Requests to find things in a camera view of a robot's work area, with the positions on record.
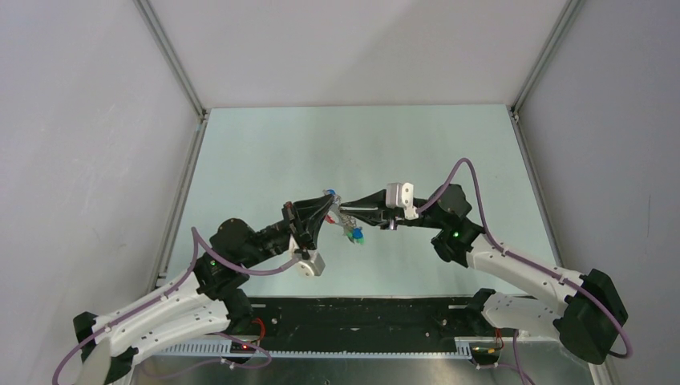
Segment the red-handled key organizer with rings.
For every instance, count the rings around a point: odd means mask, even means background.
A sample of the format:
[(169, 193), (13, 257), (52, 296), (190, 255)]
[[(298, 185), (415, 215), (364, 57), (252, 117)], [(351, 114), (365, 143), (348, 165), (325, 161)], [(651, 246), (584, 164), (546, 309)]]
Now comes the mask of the red-handled key organizer with rings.
[(325, 220), (329, 224), (340, 226), (347, 238), (354, 239), (354, 230), (357, 228), (355, 220), (353, 217), (342, 213), (338, 205), (331, 205)]

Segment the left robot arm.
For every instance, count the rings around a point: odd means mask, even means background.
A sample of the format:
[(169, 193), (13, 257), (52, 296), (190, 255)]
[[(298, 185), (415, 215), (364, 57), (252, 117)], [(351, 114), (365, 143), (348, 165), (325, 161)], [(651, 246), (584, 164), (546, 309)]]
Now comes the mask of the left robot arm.
[(241, 289), (251, 277), (296, 268), (318, 277), (325, 263), (318, 234), (334, 197), (287, 202), (282, 219), (259, 231), (231, 218), (205, 240), (192, 231), (188, 268), (163, 286), (109, 314), (83, 312), (73, 320), (83, 362), (79, 384), (110, 384), (156, 352), (205, 334), (244, 334), (254, 316)]

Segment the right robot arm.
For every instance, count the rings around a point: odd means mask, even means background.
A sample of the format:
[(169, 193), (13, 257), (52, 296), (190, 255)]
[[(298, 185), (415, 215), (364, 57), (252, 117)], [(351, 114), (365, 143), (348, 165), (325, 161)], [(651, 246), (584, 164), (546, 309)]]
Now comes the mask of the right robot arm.
[(526, 330), (554, 338), (573, 355), (595, 365), (621, 337), (627, 310), (611, 277), (588, 274), (521, 257), (468, 218), (472, 210), (463, 189), (448, 184), (431, 195), (432, 203), (413, 196), (408, 183), (356, 201), (342, 203), (342, 213), (380, 229), (399, 226), (438, 229), (431, 244), (439, 258), (491, 274), (528, 294), (517, 300), (482, 290), (483, 304), (465, 314), (467, 328), (485, 335), (494, 328)]

